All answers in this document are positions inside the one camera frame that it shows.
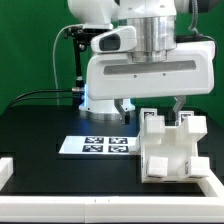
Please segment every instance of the white frame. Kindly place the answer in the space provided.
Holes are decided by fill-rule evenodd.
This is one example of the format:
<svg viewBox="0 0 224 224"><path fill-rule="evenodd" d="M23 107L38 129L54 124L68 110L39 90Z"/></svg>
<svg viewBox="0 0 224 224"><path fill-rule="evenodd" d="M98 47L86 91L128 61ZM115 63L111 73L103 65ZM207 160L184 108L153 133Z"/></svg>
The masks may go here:
<svg viewBox="0 0 224 224"><path fill-rule="evenodd" d="M224 222L224 187L210 171L206 197L0 197L0 222Z"/></svg>

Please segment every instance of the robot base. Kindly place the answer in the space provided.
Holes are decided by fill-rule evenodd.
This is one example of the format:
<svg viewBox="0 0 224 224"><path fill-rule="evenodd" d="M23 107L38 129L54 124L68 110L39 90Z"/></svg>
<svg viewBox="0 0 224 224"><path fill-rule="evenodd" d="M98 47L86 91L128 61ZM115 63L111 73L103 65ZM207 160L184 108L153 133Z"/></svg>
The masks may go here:
<svg viewBox="0 0 224 224"><path fill-rule="evenodd" d="M85 102L79 106L81 116L89 117L96 120L120 120L121 115L114 105L114 100L96 100L85 97ZM130 99L123 100L124 111L130 112L131 116L135 115L135 106Z"/></svg>

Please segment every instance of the wire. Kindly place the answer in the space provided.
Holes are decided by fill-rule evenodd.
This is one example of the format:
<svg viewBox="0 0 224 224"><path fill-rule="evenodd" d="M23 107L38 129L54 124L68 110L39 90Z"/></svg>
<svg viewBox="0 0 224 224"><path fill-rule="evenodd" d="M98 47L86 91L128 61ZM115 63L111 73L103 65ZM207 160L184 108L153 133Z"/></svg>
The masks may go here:
<svg viewBox="0 0 224 224"><path fill-rule="evenodd" d="M54 41L54 47L53 47L53 70L54 70L54 82L55 82L55 88L56 90L58 90L59 86L58 86L58 77L57 77L57 69L56 69L56 60L55 60L55 57L56 57L56 48L57 48L57 43L58 43L58 40L61 36L61 34L66 30L66 29L70 29L70 28L73 28L73 27L77 27L77 26L82 26L83 24L75 24L75 25L70 25L70 26L65 26L64 28L62 28L59 33L57 34L56 38L55 38L55 41Z"/></svg>
<svg viewBox="0 0 224 224"><path fill-rule="evenodd" d="M196 28L198 23L198 1L192 0L192 22L189 27L189 30L198 34L198 30Z"/></svg>
<svg viewBox="0 0 224 224"><path fill-rule="evenodd" d="M22 98L15 100L11 102L5 109L7 111L8 109L12 108L15 104L20 103L22 101L27 101L27 100L55 100L55 99L73 99L74 97L72 96L62 96L62 97L29 97L29 98Z"/></svg>
<svg viewBox="0 0 224 224"><path fill-rule="evenodd" d="M72 93L72 90L71 89L58 89L58 90L48 89L48 90L35 90L35 91L32 91L32 92L28 92L28 93L25 93L25 94L22 94L22 95L16 97L13 101L11 101L9 103L9 105L6 107L6 110L8 108L10 108L11 105L14 104L14 102L17 102L19 100L22 100L22 99L24 99L27 96L35 95L35 94L40 94L40 93Z"/></svg>

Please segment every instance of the black cable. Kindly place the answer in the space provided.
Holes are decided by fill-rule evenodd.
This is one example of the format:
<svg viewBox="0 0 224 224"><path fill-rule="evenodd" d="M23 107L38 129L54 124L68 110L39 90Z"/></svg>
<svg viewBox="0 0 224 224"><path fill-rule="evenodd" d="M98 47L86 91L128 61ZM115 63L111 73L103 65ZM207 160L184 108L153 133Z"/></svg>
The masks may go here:
<svg viewBox="0 0 224 224"><path fill-rule="evenodd" d="M24 99L25 97L27 96L30 96L30 95L35 95L35 94L41 94L41 93L72 93L72 90L71 89L59 89L59 90L55 90L55 89L46 89L46 90L35 90L35 91L31 91L31 92L28 92L28 93L24 93L18 97L16 97L14 100L12 100L8 106L6 107L6 110L8 108L11 107L11 105L13 105L15 102L21 100L21 99Z"/></svg>
<svg viewBox="0 0 224 224"><path fill-rule="evenodd" d="M27 100L55 100L55 99L73 99L74 96L62 96L62 97L29 97L29 98L22 98L18 100L13 100L5 109L7 111L8 109L12 108L15 104L20 103L22 101Z"/></svg>

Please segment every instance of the screw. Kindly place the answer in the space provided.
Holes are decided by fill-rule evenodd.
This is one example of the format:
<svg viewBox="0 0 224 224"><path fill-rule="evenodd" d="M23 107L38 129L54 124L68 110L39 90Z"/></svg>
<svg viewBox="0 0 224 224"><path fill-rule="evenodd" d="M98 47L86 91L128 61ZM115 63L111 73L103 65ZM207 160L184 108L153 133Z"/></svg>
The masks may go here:
<svg viewBox="0 0 224 224"><path fill-rule="evenodd" d="M85 45L80 44L80 45L79 45L79 49L80 49L81 51L85 50Z"/></svg>

